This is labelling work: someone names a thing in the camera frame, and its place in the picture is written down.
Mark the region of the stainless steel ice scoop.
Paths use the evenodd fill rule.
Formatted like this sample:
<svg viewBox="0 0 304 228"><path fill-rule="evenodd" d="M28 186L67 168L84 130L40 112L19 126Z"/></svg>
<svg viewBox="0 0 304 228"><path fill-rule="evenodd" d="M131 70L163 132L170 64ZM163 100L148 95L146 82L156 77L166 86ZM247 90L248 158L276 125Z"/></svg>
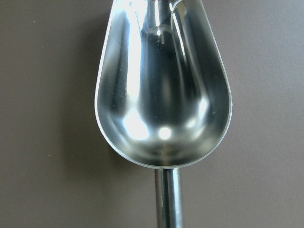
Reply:
<svg viewBox="0 0 304 228"><path fill-rule="evenodd" d="M95 89L109 145L155 171L157 226L184 226L180 168L210 155L232 116L227 74L200 0L115 0Z"/></svg>

